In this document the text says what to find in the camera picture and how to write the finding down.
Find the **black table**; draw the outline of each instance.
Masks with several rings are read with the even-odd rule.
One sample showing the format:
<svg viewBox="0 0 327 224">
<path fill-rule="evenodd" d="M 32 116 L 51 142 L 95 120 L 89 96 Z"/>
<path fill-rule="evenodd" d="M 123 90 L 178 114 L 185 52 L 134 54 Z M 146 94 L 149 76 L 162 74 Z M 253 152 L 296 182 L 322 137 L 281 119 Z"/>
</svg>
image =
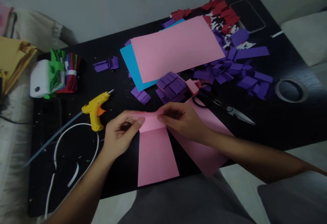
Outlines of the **black table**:
<svg viewBox="0 0 327 224">
<path fill-rule="evenodd" d="M 226 0 L 228 5 L 236 1 L 239 0 Z M 274 80 L 294 78 L 301 81 L 309 90 L 309 98 L 305 102 L 298 104 L 286 103 L 277 97 L 263 101 L 249 96 L 245 90 L 238 88 L 233 81 L 224 83 L 221 86 L 215 83 L 220 91 L 220 99 L 245 113 L 257 125 L 251 126 L 234 119 L 224 112 L 214 110 L 212 112 L 236 137 L 280 150 L 288 150 L 326 140 L 327 92 L 284 34 L 273 39 L 270 38 L 270 35 L 279 32 L 281 29 L 262 2 L 260 0 L 248 1 L 266 23 L 265 29 L 250 35 L 249 42 L 256 42 L 257 46 L 267 46 L 270 52 L 270 56 L 254 58 L 251 64 L 257 66 L 258 71 L 273 76 Z M 197 9 L 188 17 L 194 17 L 203 13 L 204 11 Z M 80 55 L 85 62 L 81 65 L 79 71 L 81 78 L 78 81 L 78 92 L 59 95 L 63 101 L 63 124 L 79 113 L 84 104 L 87 104 L 100 93 L 111 89 L 115 89 L 115 94 L 103 105 L 103 109 L 107 110 L 100 118 L 103 124 L 106 124 L 125 109 L 156 111 L 162 105 L 155 93 L 155 87 L 150 87 L 146 90 L 152 97 L 146 106 L 142 105 L 130 94 L 130 90 L 134 85 L 133 81 L 128 78 L 128 70 L 119 50 L 130 38 L 161 30 L 162 26 L 160 24 L 166 20 L 168 18 L 65 49 Z M 96 73 L 92 64 L 107 59 L 108 56 L 112 55 L 118 56 L 120 68 Z M 49 54 L 44 54 L 39 59 L 49 59 L 49 57 Z M 184 71 L 181 76 L 184 79 L 190 78 L 192 72 Z M 281 91 L 291 96 L 297 95 L 294 87 L 285 86 L 281 88 Z M 32 155 L 49 138 L 49 135 L 44 133 L 42 122 L 40 122 L 43 121 L 44 123 L 45 121 L 45 118 L 40 115 L 44 102 L 44 99 L 34 99 Z M 81 115 L 74 123 L 81 122 L 89 123 L 88 115 Z M 99 134 L 100 139 L 103 139 L 104 131 L 101 131 Z M 171 134 L 170 140 L 180 177 L 200 173 L 198 167 Z M 139 134 L 135 136 L 126 153 L 113 164 L 101 198 L 138 189 L 138 143 Z M 91 129 L 86 129 L 85 126 L 78 126 L 63 137 L 63 141 L 58 149 L 58 170 L 52 188 L 49 212 L 52 212 L 69 192 L 66 185 L 75 172 L 76 162 L 80 165 L 78 178 L 87 168 L 89 162 L 86 162 L 86 160 L 92 159 L 95 145 L 94 133 Z M 54 172 L 54 147 L 55 144 L 50 144 L 46 151 L 42 152 L 31 163 L 28 198 L 29 216 L 39 216 L 45 212 L 46 197 L 51 176 Z"/>
</svg>

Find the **tape roll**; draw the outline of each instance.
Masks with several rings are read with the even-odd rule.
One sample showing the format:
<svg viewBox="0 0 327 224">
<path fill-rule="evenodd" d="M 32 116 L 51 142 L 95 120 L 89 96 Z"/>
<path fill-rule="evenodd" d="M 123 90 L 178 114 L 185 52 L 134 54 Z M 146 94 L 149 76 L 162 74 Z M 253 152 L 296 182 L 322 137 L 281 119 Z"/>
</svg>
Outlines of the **tape roll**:
<svg viewBox="0 0 327 224">
<path fill-rule="evenodd" d="M 298 101 L 289 100 L 289 99 L 285 98 L 281 94 L 281 92 L 279 91 L 279 86 L 284 81 L 288 82 L 288 83 L 291 83 L 295 87 L 297 86 L 297 87 L 299 87 L 301 89 L 302 97 Z M 306 86 L 303 83 L 301 83 L 300 81 L 295 80 L 295 79 L 280 79 L 275 85 L 275 92 L 276 92 L 276 95 L 278 96 L 278 98 L 280 98 L 281 100 L 283 100 L 285 102 L 288 102 L 288 103 L 301 103 L 301 102 L 306 101 L 307 98 L 309 97 L 309 93 L 308 93 L 308 90 L 307 90 Z"/>
</svg>

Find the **pink cardstock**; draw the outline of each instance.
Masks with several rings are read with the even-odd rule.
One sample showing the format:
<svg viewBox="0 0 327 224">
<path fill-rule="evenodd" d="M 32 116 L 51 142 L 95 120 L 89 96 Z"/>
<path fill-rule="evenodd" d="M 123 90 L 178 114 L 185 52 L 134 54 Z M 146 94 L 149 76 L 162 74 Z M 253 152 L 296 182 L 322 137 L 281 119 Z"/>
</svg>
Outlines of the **pink cardstock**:
<svg viewBox="0 0 327 224">
<path fill-rule="evenodd" d="M 149 130 L 155 130 L 159 128 L 165 128 L 166 125 L 164 125 L 162 122 L 159 122 L 157 119 L 157 115 L 163 114 L 164 112 L 162 110 L 157 110 L 156 112 L 139 112 L 134 113 L 133 117 L 136 119 L 144 117 L 145 122 L 140 128 L 140 133 L 146 132 Z"/>
<path fill-rule="evenodd" d="M 131 42 L 143 83 L 225 57 L 202 16 Z"/>
<path fill-rule="evenodd" d="M 179 176 L 175 156 L 166 128 L 140 133 L 137 186 Z"/>
<path fill-rule="evenodd" d="M 202 122 L 209 128 L 234 136 L 209 109 L 198 107 L 192 98 L 185 103 L 192 105 Z M 169 128 L 169 131 L 207 178 L 212 176 L 228 160 L 227 156 L 216 149 L 187 140 L 172 128 Z"/>
</svg>

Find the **power cord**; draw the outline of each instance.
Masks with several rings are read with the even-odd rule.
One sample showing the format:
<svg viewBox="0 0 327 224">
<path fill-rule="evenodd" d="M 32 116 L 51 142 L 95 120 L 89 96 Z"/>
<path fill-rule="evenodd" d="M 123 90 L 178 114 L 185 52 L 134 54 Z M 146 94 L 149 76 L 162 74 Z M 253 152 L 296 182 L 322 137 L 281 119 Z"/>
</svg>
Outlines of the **power cord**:
<svg viewBox="0 0 327 224">
<path fill-rule="evenodd" d="M 58 142 L 56 144 L 56 148 L 54 149 L 54 154 L 53 154 L 53 162 L 54 162 L 54 173 L 52 174 L 52 178 L 51 178 L 51 182 L 50 182 L 50 187 L 49 187 L 49 191 L 48 191 L 48 196 L 47 196 L 47 201 L 46 201 L 46 205 L 45 205 L 45 219 L 48 217 L 48 209 L 49 209 L 49 200 L 50 200 L 50 195 L 51 195 L 51 190 L 52 190 L 52 186 L 53 186 L 53 180 L 55 178 L 55 174 L 56 174 L 56 170 L 57 170 L 57 149 L 58 149 L 58 145 L 61 141 L 61 138 L 64 136 L 64 134 L 66 134 L 66 132 L 70 129 L 72 129 L 73 127 L 76 127 L 78 125 L 88 125 L 88 126 L 91 126 L 91 124 L 89 123 L 78 123 L 78 124 L 75 124 L 71 127 L 69 127 L 68 129 L 65 130 L 65 132 L 63 132 L 61 134 L 61 136 L 59 137 L 58 139 Z M 74 189 L 74 187 L 77 185 L 77 183 L 79 182 L 79 180 L 84 176 L 84 174 L 86 173 L 86 171 L 89 169 L 89 167 L 92 165 L 95 157 L 96 157 L 96 154 L 98 152 L 98 149 L 99 149 L 99 133 L 96 133 L 97 135 L 97 145 L 96 145 L 96 150 L 95 150 L 95 154 L 93 156 L 93 159 L 92 161 L 90 162 L 90 165 L 88 166 L 88 168 L 84 171 L 84 173 L 82 174 L 82 176 L 78 179 L 78 181 L 75 183 L 75 185 L 72 187 L 72 189 L 69 191 L 69 193 L 66 195 L 66 197 L 64 198 L 64 200 L 67 198 L 67 196 L 70 194 L 70 192 Z"/>
</svg>

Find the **paper stack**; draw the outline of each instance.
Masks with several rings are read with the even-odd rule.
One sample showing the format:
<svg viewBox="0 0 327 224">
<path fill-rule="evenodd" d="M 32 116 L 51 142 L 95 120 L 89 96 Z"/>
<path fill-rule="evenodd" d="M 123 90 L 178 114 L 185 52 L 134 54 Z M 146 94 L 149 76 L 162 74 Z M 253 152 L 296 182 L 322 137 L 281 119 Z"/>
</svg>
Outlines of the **paper stack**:
<svg viewBox="0 0 327 224">
<path fill-rule="evenodd" d="M 28 42 L 0 37 L 1 97 L 9 93 L 36 52 L 36 47 Z"/>
</svg>

